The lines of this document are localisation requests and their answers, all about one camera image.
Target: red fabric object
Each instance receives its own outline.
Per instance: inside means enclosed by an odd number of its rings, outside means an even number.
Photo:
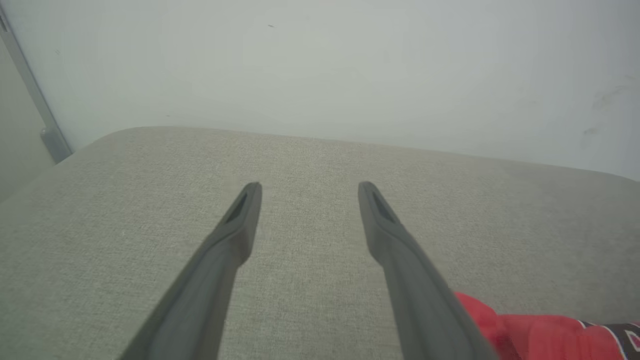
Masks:
[[[565,316],[498,315],[458,299],[502,360],[640,360],[640,325],[593,325]]]

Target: gray fabric surface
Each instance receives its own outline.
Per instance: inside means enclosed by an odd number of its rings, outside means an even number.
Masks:
[[[0,204],[0,358],[113,359],[240,189],[264,195],[222,359],[400,359],[356,186],[499,313],[640,320],[640,184],[361,143],[179,127],[106,136]]]

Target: gray fabric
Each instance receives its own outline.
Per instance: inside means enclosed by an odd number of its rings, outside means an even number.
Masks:
[[[264,195],[222,359],[400,359],[357,184],[374,182],[452,289],[499,313],[640,320],[640,186],[362,143],[148,127],[0,204],[0,358],[113,359],[246,183]]]

